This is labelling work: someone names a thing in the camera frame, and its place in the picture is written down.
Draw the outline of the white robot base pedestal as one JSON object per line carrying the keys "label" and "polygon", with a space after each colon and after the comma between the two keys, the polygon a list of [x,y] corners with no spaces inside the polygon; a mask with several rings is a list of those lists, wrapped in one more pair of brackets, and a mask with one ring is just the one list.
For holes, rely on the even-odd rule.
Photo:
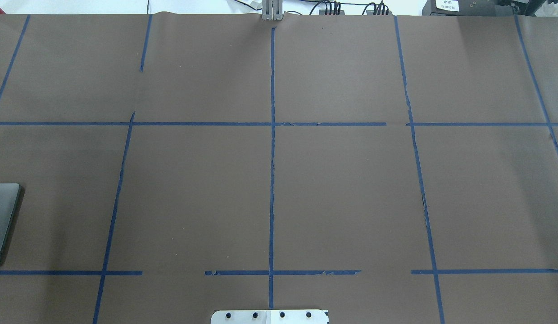
{"label": "white robot base pedestal", "polygon": [[328,324],[327,310],[221,310],[211,316],[211,324]]}

